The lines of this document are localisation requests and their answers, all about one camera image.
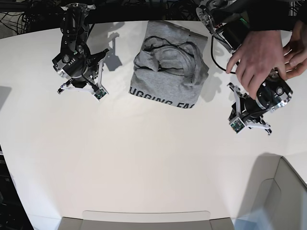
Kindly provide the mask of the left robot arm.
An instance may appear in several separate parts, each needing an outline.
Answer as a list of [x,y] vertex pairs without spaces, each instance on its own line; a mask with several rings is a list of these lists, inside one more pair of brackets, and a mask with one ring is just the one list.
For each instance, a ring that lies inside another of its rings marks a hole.
[[283,0],[203,0],[199,20],[232,56],[225,72],[235,74],[246,90],[229,84],[236,101],[229,117],[233,127],[268,127],[263,115],[285,106],[292,97],[286,83],[281,31],[292,16]]

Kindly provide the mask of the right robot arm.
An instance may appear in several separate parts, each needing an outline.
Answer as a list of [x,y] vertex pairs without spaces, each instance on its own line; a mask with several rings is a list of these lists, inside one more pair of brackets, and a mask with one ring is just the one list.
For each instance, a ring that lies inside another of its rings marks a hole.
[[99,73],[99,63],[109,49],[91,54],[87,40],[92,27],[86,21],[90,10],[96,9],[94,0],[70,0],[64,6],[60,25],[62,39],[59,54],[53,58],[53,68],[62,78],[76,88],[86,85],[94,91],[101,89],[95,79]]

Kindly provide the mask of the person's left hand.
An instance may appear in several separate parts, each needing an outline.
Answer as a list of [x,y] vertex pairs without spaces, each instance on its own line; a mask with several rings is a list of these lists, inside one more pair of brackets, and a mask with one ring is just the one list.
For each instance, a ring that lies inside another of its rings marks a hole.
[[243,44],[232,55],[226,66],[229,74],[236,63],[236,76],[252,99],[271,70],[276,68],[283,80],[286,78],[281,31],[251,31]]

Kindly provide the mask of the person's right hand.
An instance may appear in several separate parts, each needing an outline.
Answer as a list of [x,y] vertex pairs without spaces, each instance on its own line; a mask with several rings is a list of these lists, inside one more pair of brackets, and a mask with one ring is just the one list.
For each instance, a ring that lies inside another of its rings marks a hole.
[[300,76],[307,70],[307,25],[298,20],[284,50],[286,78]]

